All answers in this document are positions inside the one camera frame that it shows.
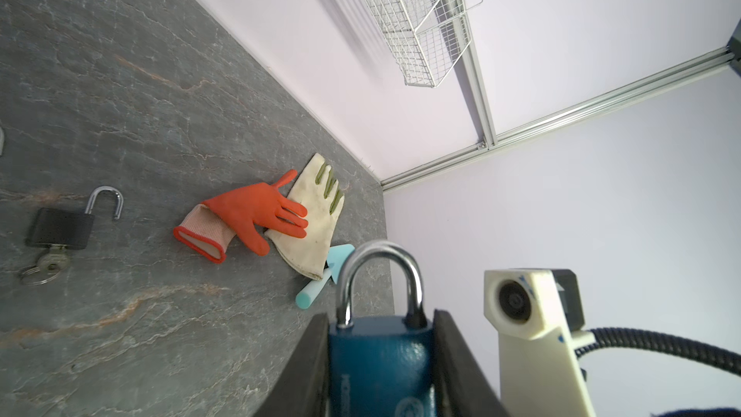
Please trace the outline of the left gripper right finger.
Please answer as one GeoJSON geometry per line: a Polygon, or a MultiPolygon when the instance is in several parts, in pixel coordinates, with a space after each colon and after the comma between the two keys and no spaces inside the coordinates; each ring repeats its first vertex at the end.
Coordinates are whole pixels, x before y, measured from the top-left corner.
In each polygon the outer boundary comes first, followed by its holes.
{"type": "Polygon", "coordinates": [[[437,416],[509,416],[447,311],[434,312],[433,343],[437,416]]]}

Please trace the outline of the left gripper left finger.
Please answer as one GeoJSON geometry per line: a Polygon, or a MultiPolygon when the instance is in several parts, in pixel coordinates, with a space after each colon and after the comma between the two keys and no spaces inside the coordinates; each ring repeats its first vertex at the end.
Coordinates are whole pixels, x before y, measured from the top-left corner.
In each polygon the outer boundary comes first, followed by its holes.
{"type": "Polygon", "coordinates": [[[283,372],[255,416],[320,417],[328,413],[329,320],[312,317],[283,372]]]}

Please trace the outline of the blue padlock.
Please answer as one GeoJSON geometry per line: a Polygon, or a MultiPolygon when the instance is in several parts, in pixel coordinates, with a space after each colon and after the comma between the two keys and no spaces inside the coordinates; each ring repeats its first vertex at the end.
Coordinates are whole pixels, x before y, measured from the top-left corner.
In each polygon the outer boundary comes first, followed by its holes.
{"type": "Polygon", "coordinates": [[[347,258],[328,337],[331,416],[435,414],[433,325],[423,301],[419,267],[399,245],[372,241],[347,258]],[[398,264],[405,276],[407,312],[401,317],[353,315],[356,276],[363,264],[378,258],[398,264]]]}

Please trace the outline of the silver key with ring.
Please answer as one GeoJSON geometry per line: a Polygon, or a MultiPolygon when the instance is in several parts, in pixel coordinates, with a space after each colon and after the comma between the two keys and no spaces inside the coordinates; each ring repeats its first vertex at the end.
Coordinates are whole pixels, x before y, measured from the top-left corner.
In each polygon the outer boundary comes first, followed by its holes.
{"type": "Polygon", "coordinates": [[[25,268],[20,281],[26,286],[46,285],[60,276],[71,265],[71,256],[63,245],[51,245],[42,252],[34,266],[25,268]]]}

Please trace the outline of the dark padlock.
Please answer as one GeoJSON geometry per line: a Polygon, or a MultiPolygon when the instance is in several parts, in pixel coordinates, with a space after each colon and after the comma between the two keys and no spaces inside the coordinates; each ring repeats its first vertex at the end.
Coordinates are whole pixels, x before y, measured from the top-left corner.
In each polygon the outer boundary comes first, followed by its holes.
{"type": "Polygon", "coordinates": [[[33,222],[26,244],[30,247],[62,247],[69,250],[84,250],[92,235],[96,216],[93,210],[102,193],[115,197],[113,219],[119,220],[123,212],[125,198],[116,187],[101,185],[95,188],[83,212],[69,212],[59,208],[41,208],[33,222]]]}

